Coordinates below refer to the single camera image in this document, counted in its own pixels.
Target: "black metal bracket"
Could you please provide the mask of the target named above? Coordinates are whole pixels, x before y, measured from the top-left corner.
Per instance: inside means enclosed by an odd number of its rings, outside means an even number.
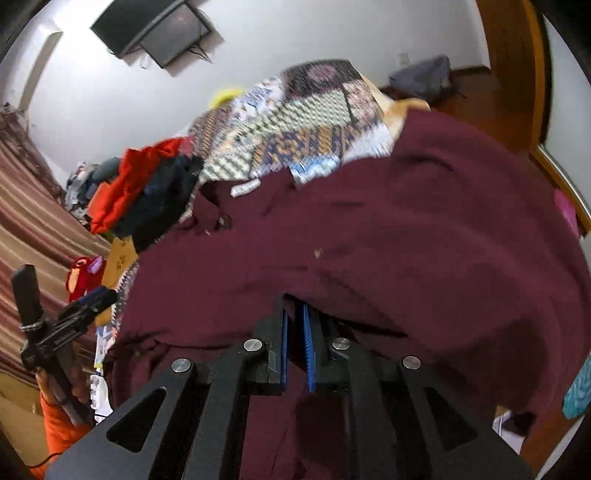
[[[303,308],[297,305],[296,322]],[[374,355],[337,319],[306,308],[314,389],[342,396],[346,406],[349,478],[531,478],[511,448],[420,359]],[[239,478],[249,398],[284,388],[286,328],[278,305],[251,339],[217,360],[176,360],[68,449],[46,479]]]

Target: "maroon sweater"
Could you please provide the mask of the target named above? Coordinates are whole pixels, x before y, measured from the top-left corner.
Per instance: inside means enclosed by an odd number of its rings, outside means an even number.
[[[437,364],[479,411],[544,412],[589,351],[591,281],[552,189],[522,162],[446,115],[411,111],[390,158],[303,187],[283,170],[236,198],[242,182],[205,185],[193,220],[142,254],[109,377],[114,403],[178,357],[248,338],[291,293],[404,333],[357,338]],[[222,217],[230,228],[216,230]],[[340,407],[308,396],[291,370],[285,396],[251,401],[245,479],[341,473]]]

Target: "teal fabric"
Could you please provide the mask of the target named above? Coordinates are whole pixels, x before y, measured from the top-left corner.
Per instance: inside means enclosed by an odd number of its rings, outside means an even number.
[[[591,355],[564,396],[562,413],[568,419],[582,415],[591,402]]]

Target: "orange sleeve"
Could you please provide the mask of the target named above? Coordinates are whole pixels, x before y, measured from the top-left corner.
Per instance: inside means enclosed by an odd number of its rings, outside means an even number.
[[[66,412],[59,405],[49,405],[41,395],[41,409],[43,411],[43,424],[49,455],[52,453],[63,453],[70,446],[74,445],[90,431],[90,425],[83,424],[74,427]],[[37,480],[43,480],[45,471],[56,455],[44,465],[32,468],[31,473]]]

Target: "striped curtain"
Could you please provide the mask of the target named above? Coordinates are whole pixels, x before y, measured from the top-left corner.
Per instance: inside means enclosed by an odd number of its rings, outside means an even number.
[[[18,123],[15,113],[0,113],[0,370],[34,383],[21,365],[24,337],[11,287],[12,273],[35,265],[41,304],[54,316],[67,301],[70,264],[82,256],[106,257],[109,244],[86,231],[61,207],[64,191]],[[80,341],[83,356],[93,357],[94,339]]]

